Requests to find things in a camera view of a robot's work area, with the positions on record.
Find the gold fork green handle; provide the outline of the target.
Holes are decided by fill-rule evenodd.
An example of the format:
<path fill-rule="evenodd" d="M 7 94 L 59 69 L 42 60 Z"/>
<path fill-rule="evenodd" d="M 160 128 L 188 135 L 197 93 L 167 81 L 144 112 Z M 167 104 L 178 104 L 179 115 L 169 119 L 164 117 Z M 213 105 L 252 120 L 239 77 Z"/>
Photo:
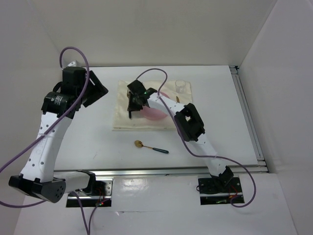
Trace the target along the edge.
<path fill-rule="evenodd" d="M 129 119 L 132 118 L 132 112 L 128 112 L 128 117 Z"/>

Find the pink plate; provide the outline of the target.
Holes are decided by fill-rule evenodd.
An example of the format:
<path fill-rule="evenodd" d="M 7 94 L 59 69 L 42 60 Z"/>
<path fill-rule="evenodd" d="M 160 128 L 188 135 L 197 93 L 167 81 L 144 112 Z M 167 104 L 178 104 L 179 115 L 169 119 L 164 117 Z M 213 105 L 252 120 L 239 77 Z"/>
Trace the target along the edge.
<path fill-rule="evenodd" d="M 139 112 L 143 117 L 152 121 L 162 120 L 167 117 L 167 114 L 164 112 L 147 106 L 144 106 Z"/>

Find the cream cloth placemat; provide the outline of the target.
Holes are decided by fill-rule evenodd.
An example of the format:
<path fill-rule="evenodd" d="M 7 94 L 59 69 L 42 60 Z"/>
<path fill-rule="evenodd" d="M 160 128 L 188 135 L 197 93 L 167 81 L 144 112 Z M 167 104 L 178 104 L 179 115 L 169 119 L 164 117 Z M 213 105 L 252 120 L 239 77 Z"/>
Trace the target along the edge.
<path fill-rule="evenodd" d="M 128 117 L 128 98 L 127 85 L 129 81 L 120 80 L 117 88 L 117 102 L 115 113 L 113 116 L 113 130 L 117 131 L 166 131 L 174 130 L 175 125 L 172 119 L 167 116 L 162 120 L 152 121 L 143 117 L 140 112 L 134 112 L 132 118 Z M 167 81 L 161 88 L 160 94 L 176 101 L 176 96 L 179 97 L 180 103 L 192 103 L 192 90 L 190 82 L 186 81 L 185 91 L 182 94 L 176 92 L 175 81 Z"/>

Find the gold spoon green handle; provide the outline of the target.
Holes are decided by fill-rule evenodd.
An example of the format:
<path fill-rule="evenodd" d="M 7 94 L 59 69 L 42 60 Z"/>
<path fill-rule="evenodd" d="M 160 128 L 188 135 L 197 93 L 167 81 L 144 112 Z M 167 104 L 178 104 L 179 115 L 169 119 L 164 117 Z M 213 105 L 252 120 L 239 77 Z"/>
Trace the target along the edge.
<path fill-rule="evenodd" d="M 134 144 L 137 148 L 148 148 L 148 149 L 151 149 L 153 151 L 156 151 L 156 152 L 160 152 L 160 153 L 163 153 L 163 154 L 169 154 L 169 151 L 168 150 L 165 150 L 165 149 L 160 149 L 160 148 L 155 148 L 155 147 L 150 147 L 150 146 L 146 146 L 144 145 L 141 141 L 139 140 L 135 140 L 134 141 Z"/>

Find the clear drinking glass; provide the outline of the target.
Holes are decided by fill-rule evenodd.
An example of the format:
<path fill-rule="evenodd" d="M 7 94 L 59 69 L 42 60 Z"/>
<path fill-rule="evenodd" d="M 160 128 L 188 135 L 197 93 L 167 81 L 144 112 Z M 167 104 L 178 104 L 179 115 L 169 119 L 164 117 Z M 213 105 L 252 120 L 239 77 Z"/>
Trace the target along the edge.
<path fill-rule="evenodd" d="M 175 81 L 176 92 L 179 94 L 184 93 L 186 87 L 186 81 L 184 80 L 176 80 Z"/>

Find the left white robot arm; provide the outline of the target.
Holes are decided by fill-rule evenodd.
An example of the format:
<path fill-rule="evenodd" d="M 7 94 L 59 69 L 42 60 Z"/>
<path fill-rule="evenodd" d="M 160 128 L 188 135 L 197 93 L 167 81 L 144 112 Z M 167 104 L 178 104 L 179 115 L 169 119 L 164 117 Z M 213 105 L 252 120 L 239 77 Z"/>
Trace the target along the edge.
<path fill-rule="evenodd" d="M 102 183 L 94 173 L 75 170 L 55 175 L 55 162 L 75 113 L 88 107 L 108 93 L 93 71 L 82 67 L 66 67 L 62 81 L 57 83 L 43 101 L 38 143 L 19 175 L 11 176 L 9 186 L 34 198 L 57 203 L 65 193 L 81 191 L 92 195 Z"/>

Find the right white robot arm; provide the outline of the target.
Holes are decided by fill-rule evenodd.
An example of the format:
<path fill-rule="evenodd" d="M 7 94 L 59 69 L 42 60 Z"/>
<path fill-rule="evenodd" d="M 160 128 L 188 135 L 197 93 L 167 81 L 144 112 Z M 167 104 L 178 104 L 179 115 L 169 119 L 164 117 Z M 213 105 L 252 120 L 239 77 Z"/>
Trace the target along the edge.
<path fill-rule="evenodd" d="M 204 158 L 209 174 L 213 178 L 215 190 L 224 192 L 230 187 L 234 174 L 225 163 L 219 159 L 216 150 L 207 138 L 204 122 L 192 103 L 181 104 L 159 94 L 153 88 L 146 89 L 138 80 L 127 85 L 129 112 L 140 111 L 149 107 L 161 111 L 174 118 L 174 124 L 179 136 L 188 146 L 192 146 L 198 158 Z"/>

